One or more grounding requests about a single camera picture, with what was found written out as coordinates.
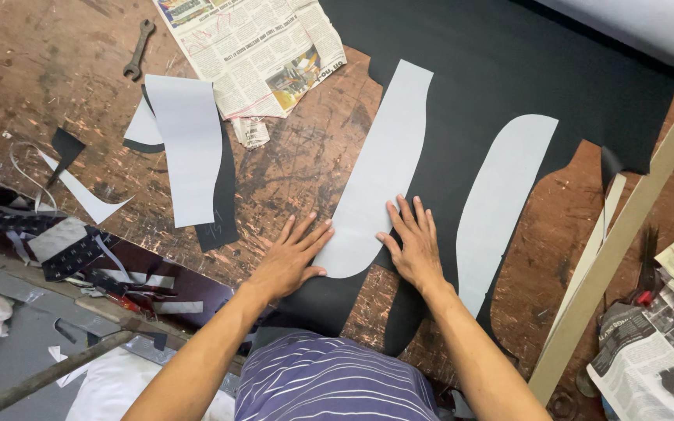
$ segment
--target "newspaper page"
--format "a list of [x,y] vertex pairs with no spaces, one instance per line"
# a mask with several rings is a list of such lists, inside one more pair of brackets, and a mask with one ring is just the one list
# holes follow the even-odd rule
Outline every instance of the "newspaper page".
[[616,303],[603,319],[589,377],[622,421],[674,419],[674,292],[646,309]]
[[213,83],[224,120],[285,118],[347,63],[316,0],[153,2],[199,79]]
[[270,133],[267,132],[267,126],[261,122],[260,117],[231,119],[231,123],[239,143],[248,150],[258,148],[270,141]]

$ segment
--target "open-end wrench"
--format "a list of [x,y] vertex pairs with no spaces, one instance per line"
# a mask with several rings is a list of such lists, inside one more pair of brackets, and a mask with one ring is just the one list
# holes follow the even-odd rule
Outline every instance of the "open-end wrench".
[[137,40],[137,46],[134,49],[132,61],[124,66],[124,76],[128,76],[129,73],[131,73],[132,80],[137,80],[142,75],[142,71],[139,70],[139,60],[142,58],[142,53],[145,52],[145,43],[147,43],[147,37],[154,31],[155,24],[150,22],[148,19],[145,19],[139,23],[139,39]]

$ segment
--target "left hand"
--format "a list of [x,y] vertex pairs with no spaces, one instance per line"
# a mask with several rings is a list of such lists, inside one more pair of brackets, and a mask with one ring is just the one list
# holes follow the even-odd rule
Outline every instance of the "left hand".
[[294,230],[295,216],[291,215],[275,244],[251,278],[245,282],[263,294],[267,302],[292,294],[308,278],[326,275],[323,267],[306,267],[335,232],[331,227],[332,220],[327,219],[306,238],[301,239],[315,219],[316,213],[312,212]]

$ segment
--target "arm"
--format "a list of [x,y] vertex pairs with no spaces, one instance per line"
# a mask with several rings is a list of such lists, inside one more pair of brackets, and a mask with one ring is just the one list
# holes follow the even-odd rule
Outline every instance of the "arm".
[[475,415],[482,421],[550,419],[524,379],[443,278],[431,210],[423,210],[416,196],[413,200],[416,221],[402,196],[397,196],[397,202],[402,216],[391,202],[387,202],[387,209],[394,229],[402,238],[403,249],[387,233],[380,232],[376,237],[387,246],[402,277],[426,300]]
[[160,370],[123,420],[201,419],[238,346],[267,303],[294,292],[312,276],[326,275],[322,267],[306,267],[334,234],[328,219],[301,240],[314,219],[312,212],[292,233],[295,217],[287,220],[256,272]]

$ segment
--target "person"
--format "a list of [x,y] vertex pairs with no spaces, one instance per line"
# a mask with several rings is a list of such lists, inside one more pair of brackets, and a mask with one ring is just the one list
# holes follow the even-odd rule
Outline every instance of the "person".
[[[430,209],[417,196],[387,202],[403,246],[378,233],[397,270],[426,300],[443,335],[462,392],[478,419],[550,419],[498,347],[446,282]],[[236,350],[270,301],[326,275],[308,266],[332,237],[327,220],[304,236],[311,213],[291,216],[252,276],[160,370],[124,416],[127,421],[201,419]],[[406,363],[344,338],[297,330],[253,350],[241,371],[235,419],[424,419],[436,417],[427,380]]]

